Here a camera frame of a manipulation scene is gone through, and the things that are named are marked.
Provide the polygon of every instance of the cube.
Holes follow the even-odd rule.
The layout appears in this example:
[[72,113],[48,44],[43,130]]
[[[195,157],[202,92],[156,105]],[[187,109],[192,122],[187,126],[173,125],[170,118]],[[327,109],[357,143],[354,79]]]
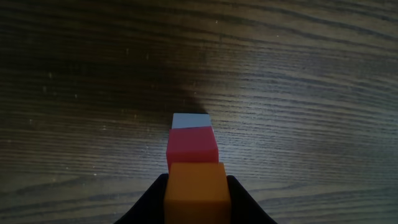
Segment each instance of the cube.
[[174,162],[164,197],[165,224],[229,224],[231,199],[223,163]]
[[210,115],[174,113],[172,129],[175,128],[197,128],[211,126]]
[[166,151],[169,173],[173,162],[218,162],[213,128],[171,129]]

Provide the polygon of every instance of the block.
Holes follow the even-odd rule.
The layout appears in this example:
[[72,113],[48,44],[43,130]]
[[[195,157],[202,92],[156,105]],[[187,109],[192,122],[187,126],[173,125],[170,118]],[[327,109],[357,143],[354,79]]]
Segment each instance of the block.
[[169,173],[173,162],[218,162],[218,147],[213,128],[171,129],[166,158]]
[[229,224],[231,199],[223,163],[172,164],[164,197],[165,224]]
[[211,126],[211,119],[208,114],[175,113],[173,115],[172,129],[206,126]]

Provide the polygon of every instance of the wood grain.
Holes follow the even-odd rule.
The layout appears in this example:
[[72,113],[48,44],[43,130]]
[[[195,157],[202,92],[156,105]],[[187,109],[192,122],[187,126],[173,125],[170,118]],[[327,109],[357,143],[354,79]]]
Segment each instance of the wood grain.
[[278,223],[398,222],[398,2],[0,1],[0,223],[112,223],[174,112]]

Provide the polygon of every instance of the red cube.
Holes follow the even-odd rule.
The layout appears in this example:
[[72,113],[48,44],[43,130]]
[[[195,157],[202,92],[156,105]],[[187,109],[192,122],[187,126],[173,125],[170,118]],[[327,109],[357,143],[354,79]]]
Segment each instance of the red cube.
[[213,128],[171,129],[166,157],[169,173],[173,162],[218,162]]

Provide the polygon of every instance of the dark wood tabletop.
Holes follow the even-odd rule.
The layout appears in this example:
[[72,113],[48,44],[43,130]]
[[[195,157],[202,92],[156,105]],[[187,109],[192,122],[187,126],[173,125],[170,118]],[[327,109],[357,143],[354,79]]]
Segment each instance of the dark wood tabletop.
[[398,2],[0,1],[0,223],[115,222],[173,113],[278,223],[397,223]]

